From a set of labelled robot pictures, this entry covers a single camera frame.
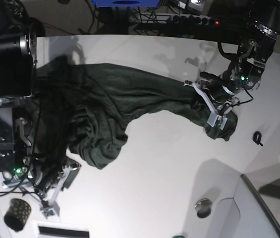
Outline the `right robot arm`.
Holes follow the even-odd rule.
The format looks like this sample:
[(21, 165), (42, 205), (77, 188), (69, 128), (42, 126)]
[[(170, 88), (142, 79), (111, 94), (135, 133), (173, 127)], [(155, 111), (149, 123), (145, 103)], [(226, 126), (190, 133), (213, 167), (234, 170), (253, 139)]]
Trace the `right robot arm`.
[(70, 186), (78, 164), (65, 156), (69, 122), (48, 110), (47, 87), (36, 79), (36, 26), (18, 0), (0, 0), (0, 182), (7, 193), (26, 187), (44, 200)]

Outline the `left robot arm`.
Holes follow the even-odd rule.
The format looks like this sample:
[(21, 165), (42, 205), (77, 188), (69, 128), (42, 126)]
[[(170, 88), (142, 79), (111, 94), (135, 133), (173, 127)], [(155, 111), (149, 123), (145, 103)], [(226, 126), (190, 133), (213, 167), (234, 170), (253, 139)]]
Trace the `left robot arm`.
[(52, 158), (70, 150), (101, 170), (120, 158), (125, 145), (135, 144), (131, 157), (146, 160), (147, 167), (157, 170), (167, 159), (188, 161), (195, 182), (207, 187), (220, 169), (211, 156), (249, 159), (256, 153), (249, 144), (254, 119), (263, 117), (267, 103), (269, 119), (280, 114), (278, 90), (263, 102), (237, 98), (259, 85), (276, 31), (251, 20), (239, 35), (237, 52), (226, 53), (223, 28), (232, 22), (240, 23), (240, 16), (220, 22), (215, 42), (173, 40), (174, 48), (193, 50), (198, 62), (220, 70), (216, 75), (199, 69), (192, 79), (162, 75), (154, 64), (166, 53), (162, 37), (106, 36), (94, 53), (117, 52), (121, 58), (102, 63), (75, 63), (62, 53), (69, 37), (53, 43), (49, 63), (39, 69), (40, 88), (47, 94), (40, 146)]

